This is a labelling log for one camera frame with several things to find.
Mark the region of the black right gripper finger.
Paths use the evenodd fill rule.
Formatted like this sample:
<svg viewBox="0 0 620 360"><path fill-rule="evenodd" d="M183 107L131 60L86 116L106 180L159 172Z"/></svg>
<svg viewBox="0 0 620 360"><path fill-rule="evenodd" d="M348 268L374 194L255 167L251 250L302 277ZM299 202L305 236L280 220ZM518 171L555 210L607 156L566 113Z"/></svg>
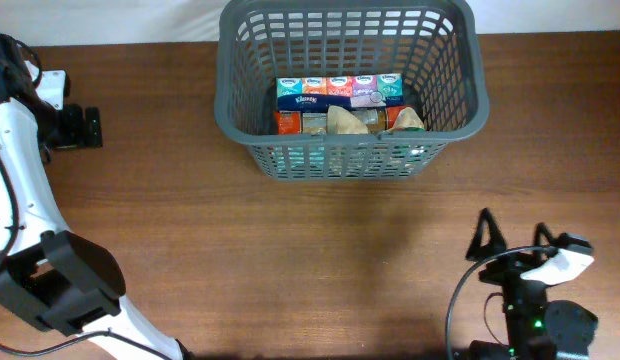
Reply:
<svg viewBox="0 0 620 360"><path fill-rule="evenodd" d="M480 211L474 236L465 259L478 262L506 250L505 238L488 208Z"/></svg>
<svg viewBox="0 0 620 360"><path fill-rule="evenodd" d="M544 263L557 253L556 238L552 235L545 223L538 223L535 227L532 251L535 263Z"/></svg>

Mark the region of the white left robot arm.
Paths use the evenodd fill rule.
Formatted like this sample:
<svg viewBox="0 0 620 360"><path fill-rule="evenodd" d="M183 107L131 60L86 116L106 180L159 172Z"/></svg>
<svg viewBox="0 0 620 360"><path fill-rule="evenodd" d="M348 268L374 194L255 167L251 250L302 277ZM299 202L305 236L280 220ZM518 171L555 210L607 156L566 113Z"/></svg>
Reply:
<svg viewBox="0 0 620 360"><path fill-rule="evenodd" d="M115 359L190 359L126 294L114 256L74 233L46 172L53 150L99 148L100 113L67 104L70 80L45 71L38 54L0 33L0 305L66 341L45 356L90 341Z"/></svg>

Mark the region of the light green packet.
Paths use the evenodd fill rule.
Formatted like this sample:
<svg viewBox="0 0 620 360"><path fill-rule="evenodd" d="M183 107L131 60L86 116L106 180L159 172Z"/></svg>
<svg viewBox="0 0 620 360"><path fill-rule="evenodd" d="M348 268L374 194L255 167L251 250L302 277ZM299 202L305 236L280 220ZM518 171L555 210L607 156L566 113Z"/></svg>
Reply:
<svg viewBox="0 0 620 360"><path fill-rule="evenodd" d="M314 178L324 173L325 148L323 146L274 147L270 154L274 169L282 178Z"/></svg>

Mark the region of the beige paper bag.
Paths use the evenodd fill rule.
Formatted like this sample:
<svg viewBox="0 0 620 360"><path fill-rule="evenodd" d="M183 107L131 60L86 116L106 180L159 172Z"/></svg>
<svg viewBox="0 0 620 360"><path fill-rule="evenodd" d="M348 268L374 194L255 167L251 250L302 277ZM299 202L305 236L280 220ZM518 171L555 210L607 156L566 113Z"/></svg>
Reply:
<svg viewBox="0 0 620 360"><path fill-rule="evenodd" d="M348 111L332 106L327 114L327 134L373 135L375 139L356 144L340 143L326 149L326 167L330 177L385 178L411 175L426 159L429 147L419 144L390 144L382 135L409 133L419 135L425 124L410 106Z"/></svg>

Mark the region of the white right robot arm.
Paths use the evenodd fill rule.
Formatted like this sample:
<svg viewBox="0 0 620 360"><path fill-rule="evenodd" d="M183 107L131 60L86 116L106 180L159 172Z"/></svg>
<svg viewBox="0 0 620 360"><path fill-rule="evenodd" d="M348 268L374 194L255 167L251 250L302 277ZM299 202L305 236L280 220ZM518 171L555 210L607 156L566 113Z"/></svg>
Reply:
<svg viewBox="0 0 620 360"><path fill-rule="evenodd" d="M392 192L372 189L373 180L407 178L437 154L428 136L437 125L408 104L375 108L331 105L321 109L267 107L255 116L256 143L249 150L263 172L288 182L271 191L255 185L226 164L200 169L203 154L170 162L165 157L128 166L123 180L149 196L152 182L170 191L195 180L246 190L259 198L231 216L245 236L279 236L288 241L318 238L349 247L374 240L388 248L399 240L398 214L389 208ZM474 341L475 359L584 359L598 320L566 300L549 301L549 287L569 281L592 262L589 243L569 234L553 235L544 224L528 247L511 248L488 210L482 210L466 253L471 270L497 287L503 299L508 341Z"/></svg>

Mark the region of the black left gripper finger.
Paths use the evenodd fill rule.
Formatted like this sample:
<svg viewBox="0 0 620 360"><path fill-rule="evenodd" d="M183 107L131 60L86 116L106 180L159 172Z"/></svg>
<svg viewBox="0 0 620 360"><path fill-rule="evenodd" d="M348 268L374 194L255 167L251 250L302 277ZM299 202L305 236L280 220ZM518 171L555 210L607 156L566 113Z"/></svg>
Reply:
<svg viewBox="0 0 620 360"><path fill-rule="evenodd" d="M62 110L62 136L64 147L82 147L85 144L83 109L77 104L68 104Z"/></svg>
<svg viewBox="0 0 620 360"><path fill-rule="evenodd" d="M103 146L100 112L96 107L85 109L86 144L93 148Z"/></svg>

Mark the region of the tissue multipack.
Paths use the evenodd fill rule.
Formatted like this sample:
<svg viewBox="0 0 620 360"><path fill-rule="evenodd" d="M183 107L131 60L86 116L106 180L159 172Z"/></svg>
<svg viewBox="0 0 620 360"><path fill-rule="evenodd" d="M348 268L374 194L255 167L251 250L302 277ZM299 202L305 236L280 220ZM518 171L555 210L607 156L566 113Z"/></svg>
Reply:
<svg viewBox="0 0 620 360"><path fill-rule="evenodd" d="M277 78L279 111L327 112L331 106L346 110L386 108L405 104L399 73L338 77Z"/></svg>

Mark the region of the green lidded glass jar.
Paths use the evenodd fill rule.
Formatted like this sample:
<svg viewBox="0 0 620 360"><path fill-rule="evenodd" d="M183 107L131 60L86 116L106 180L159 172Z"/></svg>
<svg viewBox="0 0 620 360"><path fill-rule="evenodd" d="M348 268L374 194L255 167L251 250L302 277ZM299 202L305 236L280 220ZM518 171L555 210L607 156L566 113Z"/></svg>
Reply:
<svg viewBox="0 0 620 360"><path fill-rule="evenodd" d="M385 172L395 171L399 176L411 175L426 155L430 145L402 143L393 145L384 166Z"/></svg>

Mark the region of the orange pasta package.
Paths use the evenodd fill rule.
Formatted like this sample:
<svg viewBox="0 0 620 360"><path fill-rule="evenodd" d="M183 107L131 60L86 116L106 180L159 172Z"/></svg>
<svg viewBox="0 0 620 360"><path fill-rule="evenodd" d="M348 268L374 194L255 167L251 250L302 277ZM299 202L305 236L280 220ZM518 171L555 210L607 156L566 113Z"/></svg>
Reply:
<svg viewBox="0 0 620 360"><path fill-rule="evenodd" d="M301 113L282 111L275 113L278 135L354 135L380 134L403 131L421 132L425 125L410 106L329 113Z"/></svg>

